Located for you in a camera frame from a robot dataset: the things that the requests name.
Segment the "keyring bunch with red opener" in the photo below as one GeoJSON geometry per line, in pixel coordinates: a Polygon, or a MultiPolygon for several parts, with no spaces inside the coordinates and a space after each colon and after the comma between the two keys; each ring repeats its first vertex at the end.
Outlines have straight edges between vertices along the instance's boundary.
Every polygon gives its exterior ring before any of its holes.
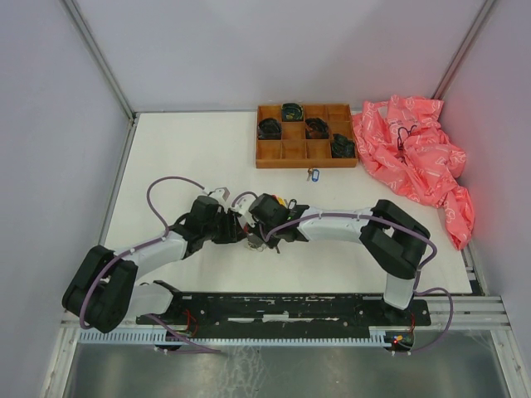
{"type": "MultiPolygon", "coordinates": [[[[272,222],[280,221],[285,219],[287,216],[300,216],[301,209],[297,205],[296,200],[291,200],[287,202],[286,200],[270,194],[260,195],[251,205],[249,209],[251,219],[255,216],[259,221],[262,222],[272,222]]],[[[247,223],[244,231],[247,233],[248,241],[248,226],[247,223]]]]}

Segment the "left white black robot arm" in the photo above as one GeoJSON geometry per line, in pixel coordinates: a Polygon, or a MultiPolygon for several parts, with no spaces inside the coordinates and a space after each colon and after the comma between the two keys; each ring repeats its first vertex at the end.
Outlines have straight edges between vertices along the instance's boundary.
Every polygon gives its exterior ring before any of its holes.
{"type": "Polygon", "coordinates": [[[126,318],[156,314],[165,323],[183,315],[178,292],[163,281],[138,284],[146,274],[173,262],[185,260],[207,241],[232,244],[246,238],[238,210],[214,198],[199,196],[160,237],[117,254],[102,245],[92,247],[64,293],[62,307],[79,317],[85,329],[111,332],[126,318]]]}

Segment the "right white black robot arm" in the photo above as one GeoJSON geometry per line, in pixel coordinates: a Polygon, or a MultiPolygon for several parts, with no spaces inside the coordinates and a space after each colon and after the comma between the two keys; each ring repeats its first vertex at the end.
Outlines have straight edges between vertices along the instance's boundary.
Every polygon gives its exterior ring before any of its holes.
{"type": "Polygon", "coordinates": [[[380,307],[391,324],[410,316],[426,248],[436,253],[429,230],[389,200],[357,211],[329,211],[296,202],[283,205],[264,193],[245,207],[244,215],[250,232],[272,249],[282,240],[362,245],[387,273],[380,307]]]}

